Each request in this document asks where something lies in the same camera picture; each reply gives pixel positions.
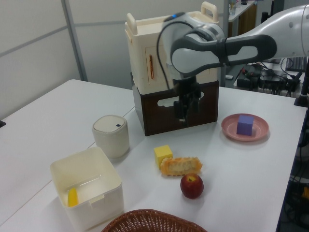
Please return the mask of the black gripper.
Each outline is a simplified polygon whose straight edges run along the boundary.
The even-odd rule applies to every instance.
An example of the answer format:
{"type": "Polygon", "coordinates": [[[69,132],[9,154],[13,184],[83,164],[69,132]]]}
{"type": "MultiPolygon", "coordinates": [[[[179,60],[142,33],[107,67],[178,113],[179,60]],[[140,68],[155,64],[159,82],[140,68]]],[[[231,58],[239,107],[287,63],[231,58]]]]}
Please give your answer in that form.
{"type": "Polygon", "coordinates": [[[196,78],[187,78],[182,80],[173,79],[173,89],[179,97],[173,104],[175,117],[182,122],[187,121],[187,107],[183,104],[184,99],[190,99],[194,113],[199,112],[199,99],[201,98],[200,85],[196,78]]]}

